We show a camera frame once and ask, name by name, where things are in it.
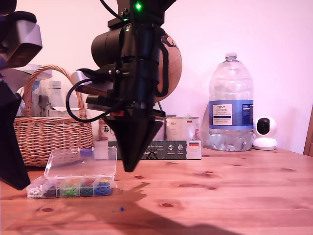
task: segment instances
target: cardboard box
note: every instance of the cardboard box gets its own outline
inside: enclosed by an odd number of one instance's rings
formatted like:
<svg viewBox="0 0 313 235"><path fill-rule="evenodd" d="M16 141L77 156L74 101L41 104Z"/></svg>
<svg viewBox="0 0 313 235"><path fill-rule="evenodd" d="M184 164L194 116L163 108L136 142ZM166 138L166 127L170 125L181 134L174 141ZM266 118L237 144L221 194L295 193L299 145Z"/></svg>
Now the cardboard box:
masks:
<svg viewBox="0 0 313 235"><path fill-rule="evenodd" d="M117 147L117 159L121 160L117 142L108 142L108 147ZM201 141L153 141L147 147L142 160L200 160Z"/></svg>

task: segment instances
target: white camera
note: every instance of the white camera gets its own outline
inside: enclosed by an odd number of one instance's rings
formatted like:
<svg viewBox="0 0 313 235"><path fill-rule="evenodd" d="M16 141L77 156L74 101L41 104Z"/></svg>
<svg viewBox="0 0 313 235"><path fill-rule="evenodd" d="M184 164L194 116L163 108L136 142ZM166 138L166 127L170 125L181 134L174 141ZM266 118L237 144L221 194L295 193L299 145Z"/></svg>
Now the white camera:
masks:
<svg viewBox="0 0 313 235"><path fill-rule="evenodd" d="M276 122L270 117L259 117L254 124L253 147L259 150L275 150L277 141L273 138L276 132Z"/></svg>

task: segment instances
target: water bottle cap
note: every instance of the water bottle cap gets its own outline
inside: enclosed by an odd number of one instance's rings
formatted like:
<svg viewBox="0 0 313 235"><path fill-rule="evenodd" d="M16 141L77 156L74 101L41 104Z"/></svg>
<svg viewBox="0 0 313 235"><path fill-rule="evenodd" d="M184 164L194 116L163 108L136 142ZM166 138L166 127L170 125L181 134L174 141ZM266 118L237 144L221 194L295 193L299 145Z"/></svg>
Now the water bottle cap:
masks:
<svg viewBox="0 0 313 235"><path fill-rule="evenodd" d="M235 53L235 52L226 53L225 59L227 59L227 57L237 57L237 53Z"/></svg>

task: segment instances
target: white beads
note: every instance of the white beads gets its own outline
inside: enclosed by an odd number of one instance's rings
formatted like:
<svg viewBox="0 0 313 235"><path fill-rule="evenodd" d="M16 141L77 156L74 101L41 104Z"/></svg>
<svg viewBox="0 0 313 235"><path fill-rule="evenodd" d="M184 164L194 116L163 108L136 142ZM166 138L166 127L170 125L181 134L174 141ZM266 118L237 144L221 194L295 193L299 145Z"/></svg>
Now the white beads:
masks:
<svg viewBox="0 0 313 235"><path fill-rule="evenodd" d="M33 198L42 198L43 197L43 185L40 185L39 187L31 188L28 191L27 198L33 199Z"/></svg>

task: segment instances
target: green led light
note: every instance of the green led light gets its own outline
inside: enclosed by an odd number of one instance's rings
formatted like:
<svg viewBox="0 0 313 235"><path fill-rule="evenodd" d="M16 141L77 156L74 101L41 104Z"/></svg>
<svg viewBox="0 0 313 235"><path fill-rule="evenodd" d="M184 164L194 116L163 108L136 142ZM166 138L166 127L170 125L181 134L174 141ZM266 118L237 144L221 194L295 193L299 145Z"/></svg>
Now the green led light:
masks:
<svg viewBox="0 0 313 235"><path fill-rule="evenodd" d="M136 3L136 9L137 9L138 11L141 10L141 4L140 4L140 3Z"/></svg>

